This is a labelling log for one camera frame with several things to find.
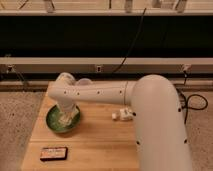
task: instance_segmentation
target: wooden tabletop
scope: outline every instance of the wooden tabletop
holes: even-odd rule
[[[46,125],[46,114],[55,104],[47,94],[43,99],[22,171],[138,171],[139,162],[133,122],[113,121],[112,112],[124,106],[77,103],[81,121],[72,131],[55,134]],[[67,146],[64,161],[40,161],[43,147]]]

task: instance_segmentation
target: black cable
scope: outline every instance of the black cable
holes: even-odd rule
[[[129,49],[128,49],[128,51],[127,51],[127,53],[126,53],[126,55],[125,55],[125,57],[124,57],[124,59],[123,59],[123,61],[121,62],[121,64],[120,64],[117,68],[115,68],[115,69],[112,71],[111,74],[116,73],[116,72],[124,65],[124,62],[126,61],[127,57],[128,57],[128,56],[130,55],[130,53],[132,52],[132,50],[133,50],[133,48],[134,48],[134,46],[135,46],[135,43],[136,43],[136,41],[137,41],[137,39],[138,39],[138,37],[139,37],[141,31],[142,31],[142,26],[143,26],[143,21],[144,21],[145,13],[146,13],[146,8],[144,8],[144,10],[143,10],[143,13],[142,13],[141,19],[140,19],[140,24],[139,24],[139,26],[138,26],[138,31],[137,31],[137,33],[136,33],[136,35],[135,35],[135,38],[133,39],[133,41],[132,41],[132,43],[131,43],[131,45],[130,45],[130,47],[129,47]]]
[[[187,78],[188,78],[188,74],[186,71],[183,71],[184,73],[184,82],[183,82],[183,85],[186,85],[186,81],[187,81]]]
[[[186,111],[185,111],[185,119],[184,119],[184,123],[185,124],[186,124],[187,119],[188,119],[189,109],[191,109],[191,110],[204,110],[204,109],[206,109],[208,107],[208,100],[204,96],[202,96],[200,94],[191,94],[188,97],[186,97],[180,90],[177,89],[177,91],[178,91],[179,95],[183,98],[184,105],[182,106],[182,109],[186,109]],[[190,99],[192,97],[201,98],[202,100],[204,100],[205,105],[200,107],[200,108],[196,108],[196,107],[190,106],[189,102],[190,102]]]
[[[18,8],[19,10],[24,8],[24,6],[28,3],[29,0],[25,0],[23,4]]]

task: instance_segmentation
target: speckled floor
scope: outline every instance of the speckled floor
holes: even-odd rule
[[[44,93],[0,92],[0,171],[19,171]]]
[[[188,140],[195,171],[213,171],[213,92],[204,95],[209,107],[189,111]],[[19,171],[44,93],[0,92],[0,171]],[[199,106],[199,99],[191,105]]]

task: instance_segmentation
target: electrical outlet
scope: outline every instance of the electrical outlet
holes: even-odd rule
[[[15,72],[15,68],[14,68],[14,65],[10,64],[10,65],[6,65],[6,73],[13,73]]]
[[[95,65],[95,72],[102,73],[103,72],[103,65]]]
[[[184,64],[184,65],[182,65],[180,72],[188,72],[188,70],[189,70],[191,67],[192,67],[191,64]]]

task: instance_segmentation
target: small white object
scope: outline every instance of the small white object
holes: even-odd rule
[[[112,120],[117,120],[118,119],[118,114],[117,113],[112,113]]]
[[[133,115],[128,108],[120,109],[120,119],[122,121],[132,120]]]

